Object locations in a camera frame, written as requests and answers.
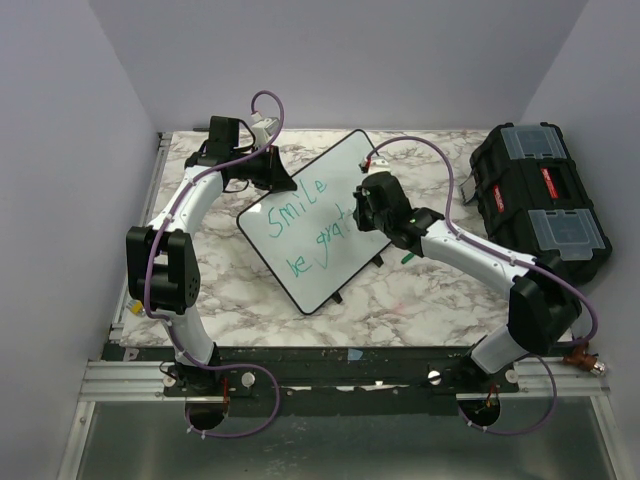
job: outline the green marker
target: green marker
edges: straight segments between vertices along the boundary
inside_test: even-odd
[[[415,253],[410,253],[409,255],[405,256],[400,263],[402,263],[403,265],[406,264],[409,260],[411,260],[413,257],[415,257],[416,254]]]

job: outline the wall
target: wall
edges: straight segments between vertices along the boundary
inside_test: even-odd
[[[157,137],[84,0],[0,5],[0,465],[55,478]]]
[[[90,3],[152,120],[177,130],[246,115],[262,88],[294,127],[517,120],[586,1]]]
[[[640,452],[638,180],[640,3],[591,0],[523,117],[561,126],[614,254],[591,290],[602,318],[595,349],[611,368],[618,424]],[[640,459],[636,455],[640,475]]]

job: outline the table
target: table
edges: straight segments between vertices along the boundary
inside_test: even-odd
[[[350,130],[284,130],[280,146],[285,168],[294,173]],[[374,144],[415,135],[438,144],[453,162],[456,183],[469,174],[469,157],[487,132],[367,132]],[[176,132],[162,174],[154,215],[178,187],[185,159],[200,147],[204,133]],[[425,145],[398,142],[385,149],[392,172],[414,206],[444,210],[447,171]],[[242,183],[229,185],[232,190]],[[341,290],[338,305],[329,301],[317,313],[301,314],[238,230],[235,219],[261,193],[253,187],[222,195],[194,238],[202,275],[197,307],[205,330],[222,346],[434,346],[472,345],[505,323],[507,305],[499,295],[468,275],[440,262],[387,248],[384,265],[373,265]],[[461,227],[486,236],[475,207],[461,205],[456,191],[452,217]],[[125,309],[121,345],[168,346],[162,326]]]

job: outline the red label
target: red label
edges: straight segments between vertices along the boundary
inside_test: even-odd
[[[493,186],[493,198],[496,199],[496,205],[498,206],[498,212],[504,212],[504,202],[502,201],[502,194],[497,185]]]
[[[547,188],[549,189],[549,195],[554,200],[558,198],[558,192],[556,191],[556,186],[553,184],[553,180],[551,180],[551,175],[549,175],[549,170],[546,168],[541,168],[542,176],[544,178],[544,183],[547,184]]]

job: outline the whiteboard stand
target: whiteboard stand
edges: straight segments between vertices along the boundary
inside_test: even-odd
[[[360,162],[374,145],[354,130],[294,175],[297,190],[268,193],[236,223],[298,309],[310,315],[367,264],[380,267],[389,245],[381,232],[361,232],[353,193],[365,178]]]

